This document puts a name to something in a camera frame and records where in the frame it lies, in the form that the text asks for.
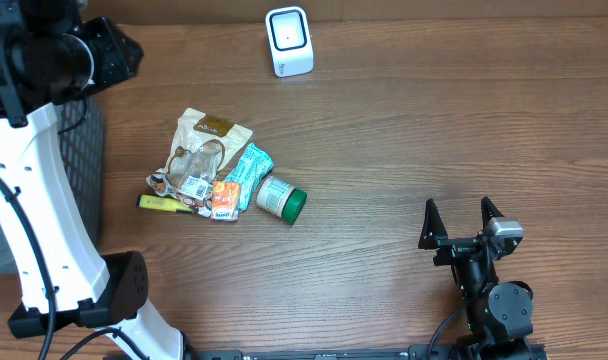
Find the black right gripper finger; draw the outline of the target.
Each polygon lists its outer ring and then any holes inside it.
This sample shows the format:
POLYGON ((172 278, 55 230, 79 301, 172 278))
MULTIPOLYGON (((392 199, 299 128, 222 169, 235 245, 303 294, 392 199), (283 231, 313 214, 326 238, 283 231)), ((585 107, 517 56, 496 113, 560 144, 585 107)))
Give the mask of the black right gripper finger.
POLYGON ((438 249, 446 244, 448 233, 440 217, 439 210, 432 198, 425 204, 423 226, 418 248, 423 250, 438 249))
POLYGON ((497 233, 500 222, 504 215, 497 209, 491 199, 487 196, 481 199, 481 211, 484 233, 497 233))

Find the beige Pantree snack bag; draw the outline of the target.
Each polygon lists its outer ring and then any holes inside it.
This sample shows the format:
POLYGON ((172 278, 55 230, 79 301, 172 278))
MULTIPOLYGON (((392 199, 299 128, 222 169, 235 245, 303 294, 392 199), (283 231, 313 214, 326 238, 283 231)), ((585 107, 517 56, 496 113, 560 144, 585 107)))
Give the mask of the beige Pantree snack bag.
POLYGON ((253 131, 188 108, 179 117, 165 164, 146 178, 160 197, 170 197, 203 217, 212 215, 218 173, 249 142, 253 131))

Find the yellow and blue bar packet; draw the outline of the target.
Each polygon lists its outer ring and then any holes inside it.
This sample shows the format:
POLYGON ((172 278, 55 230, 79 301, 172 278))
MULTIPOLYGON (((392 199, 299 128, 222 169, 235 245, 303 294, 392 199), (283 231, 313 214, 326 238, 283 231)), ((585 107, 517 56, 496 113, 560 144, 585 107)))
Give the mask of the yellow and blue bar packet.
POLYGON ((141 194, 137 197, 136 206, 142 209, 165 211, 172 213, 192 214, 193 210, 182 202, 167 197, 141 194))

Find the green lid white jar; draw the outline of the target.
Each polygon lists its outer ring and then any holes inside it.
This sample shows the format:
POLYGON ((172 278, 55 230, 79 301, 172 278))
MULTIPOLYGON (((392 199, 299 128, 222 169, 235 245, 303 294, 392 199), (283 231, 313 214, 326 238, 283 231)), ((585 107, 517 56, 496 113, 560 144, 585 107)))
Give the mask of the green lid white jar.
POLYGON ((267 212, 293 225, 307 200, 307 193, 274 176, 268 176, 259 188, 256 203, 267 212))

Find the teal snack packet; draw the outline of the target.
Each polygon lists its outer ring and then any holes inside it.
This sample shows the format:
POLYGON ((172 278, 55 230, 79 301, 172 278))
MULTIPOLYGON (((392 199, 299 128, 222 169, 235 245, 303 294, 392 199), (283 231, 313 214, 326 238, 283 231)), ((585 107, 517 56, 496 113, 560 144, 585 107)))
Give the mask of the teal snack packet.
POLYGON ((236 167, 226 176, 225 182, 240 185, 239 209, 246 211, 260 181, 273 169, 273 159, 254 143, 249 143, 236 167))

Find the orange snack packet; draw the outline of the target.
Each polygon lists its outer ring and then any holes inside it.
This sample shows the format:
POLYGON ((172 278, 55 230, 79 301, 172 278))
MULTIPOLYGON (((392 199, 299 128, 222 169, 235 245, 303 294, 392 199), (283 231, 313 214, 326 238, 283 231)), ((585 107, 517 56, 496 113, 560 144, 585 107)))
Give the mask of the orange snack packet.
POLYGON ((215 181, 211 198, 211 218, 217 221, 237 221, 240 191, 238 183, 215 181))

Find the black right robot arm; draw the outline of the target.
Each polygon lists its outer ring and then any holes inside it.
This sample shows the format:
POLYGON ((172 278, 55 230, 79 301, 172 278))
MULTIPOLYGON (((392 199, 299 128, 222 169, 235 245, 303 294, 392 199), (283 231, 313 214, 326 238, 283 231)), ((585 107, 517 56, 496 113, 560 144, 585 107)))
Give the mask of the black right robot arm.
POLYGON ((527 340, 533 332, 533 290, 522 281, 501 282, 494 267, 517 249, 523 227, 489 198, 482 198, 480 205, 482 229, 470 238, 451 239, 435 202, 426 201, 418 247, 434 250, 433 263, 451 269, 462 298, 462 305, 433 333, 426 359, 534 359, 538 353, 527 340), (440 335, 461 314, 467 317, 470 334, 438 351, 440 335))

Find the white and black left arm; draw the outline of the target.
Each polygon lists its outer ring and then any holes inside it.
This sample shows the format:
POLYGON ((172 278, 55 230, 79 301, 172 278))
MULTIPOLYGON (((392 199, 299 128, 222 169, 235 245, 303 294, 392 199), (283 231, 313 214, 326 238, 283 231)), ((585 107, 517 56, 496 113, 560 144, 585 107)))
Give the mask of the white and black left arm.
POLYGON ((75 1, 0 1, 0 225, 22 289, 8 321, 18 338, 51 342, 73 324, 132 359, 195 357, 149 300, 143 256, 96 250, 59 148, 60 106, 133 78, 142 57, 75 1))

